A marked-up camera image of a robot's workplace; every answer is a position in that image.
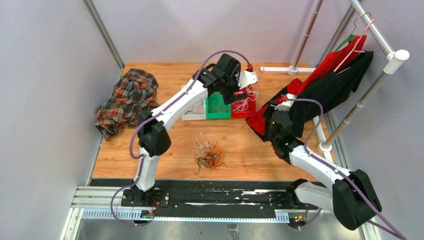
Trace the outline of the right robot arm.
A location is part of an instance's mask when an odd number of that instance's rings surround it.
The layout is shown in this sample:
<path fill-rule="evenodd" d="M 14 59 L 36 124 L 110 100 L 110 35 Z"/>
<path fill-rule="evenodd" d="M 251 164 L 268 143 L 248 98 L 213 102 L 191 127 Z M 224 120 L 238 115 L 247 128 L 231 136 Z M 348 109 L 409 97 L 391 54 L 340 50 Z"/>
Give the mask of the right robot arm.
<path fill-rule="evenodd" d="M 276 156 L 308 172 L 323 185 L 303 178 L 291 183 L 285 195 L 294 209 L 310 204 L 333 213 L 345 228 L 355 230 L 382 211 L 369 176 L 362 170 L 351 171 L 316 155 L 293 135 L 288 111 L 273 102 L 265 109 L 268 139 Z"/>

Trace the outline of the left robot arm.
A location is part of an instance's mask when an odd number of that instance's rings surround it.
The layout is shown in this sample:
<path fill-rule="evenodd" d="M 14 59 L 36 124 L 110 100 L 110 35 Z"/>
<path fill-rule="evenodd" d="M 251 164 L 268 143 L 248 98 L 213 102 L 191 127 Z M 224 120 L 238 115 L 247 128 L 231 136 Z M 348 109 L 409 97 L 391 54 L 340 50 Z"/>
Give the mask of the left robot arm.
<path fill-rule="evenodd" d="M 137 189 L 135 202 L 142 207 L 152 203 L 158 164 L 172 143 L 169 130 L 183 114 L 215 92 L 220 92 L 226 105 L 232 104 L 239 100 L 236 92 L 258 81 L 253 65 L 242 53 L 219 50 L 208 56 L 187 84 L 164 104 L 141 112 L 129 144 L 130 156 L 139 160 L 130 185 Z"/>

